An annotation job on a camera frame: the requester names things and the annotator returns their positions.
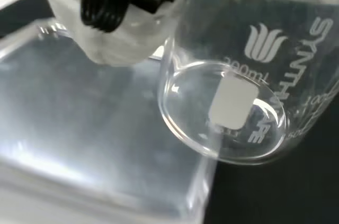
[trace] clear plastic container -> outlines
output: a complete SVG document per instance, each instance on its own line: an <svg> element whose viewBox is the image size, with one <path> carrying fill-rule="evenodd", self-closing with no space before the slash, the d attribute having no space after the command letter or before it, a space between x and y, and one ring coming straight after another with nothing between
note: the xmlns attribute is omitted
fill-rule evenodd
<svg viewBox="0 0 339 224"><path fill-rule="evenodd" d="M286 153L339 91L338 3L187 0L162 62L167 125L229 163Z"/></svg>
<svg viewBox="0 0 339 224"><path fill-rule="evenodd" d="M97 65L55 20L1 40L0 54L3 218L202 222L216 162L162 121L158 58Z"/></svg>

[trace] plastic box lid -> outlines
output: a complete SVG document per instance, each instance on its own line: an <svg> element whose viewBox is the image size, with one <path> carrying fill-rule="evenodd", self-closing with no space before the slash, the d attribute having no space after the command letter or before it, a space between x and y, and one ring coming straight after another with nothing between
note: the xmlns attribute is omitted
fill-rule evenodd
<svg viewBox="0 0 339 224"><path fill-rule="evenodd" d="M158 71L97 65L55 20L0 41L0 185L109 219L201 222L216 162L166 127Z"/></svg>

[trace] black surface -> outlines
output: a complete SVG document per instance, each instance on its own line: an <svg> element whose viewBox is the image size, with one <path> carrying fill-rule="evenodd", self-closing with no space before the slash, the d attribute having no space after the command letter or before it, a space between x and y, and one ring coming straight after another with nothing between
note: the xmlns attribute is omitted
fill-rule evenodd
<svg viewBox="0 0 339 224"><path fill-rule="evenodd" d="M20 0L0 11L0 33L51 16L46 0ZM338 114L339 97L304 141L275 163L219 163L205 223L339 223Z"/></svg>

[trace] glass beaker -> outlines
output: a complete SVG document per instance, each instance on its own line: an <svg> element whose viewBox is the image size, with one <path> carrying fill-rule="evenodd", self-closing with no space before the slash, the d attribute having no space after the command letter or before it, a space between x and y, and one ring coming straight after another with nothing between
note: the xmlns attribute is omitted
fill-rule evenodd
<svg viewBox="0 0 339 224"><path fill-rule="evenodd" d="M339 91L339 0L186 0L159 107L200 153L255 165L294 147Z"/></svg>

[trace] white label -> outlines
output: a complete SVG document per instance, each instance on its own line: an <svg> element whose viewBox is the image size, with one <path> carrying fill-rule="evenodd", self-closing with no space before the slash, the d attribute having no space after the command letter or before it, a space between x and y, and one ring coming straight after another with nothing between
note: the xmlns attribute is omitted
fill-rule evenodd
<svg viewBox="0 0 339 224"><path fill-rule="evenodd" d="M212 101L210 121L228 129L241 129L258 94L255 84L225 75Z"/></svg>

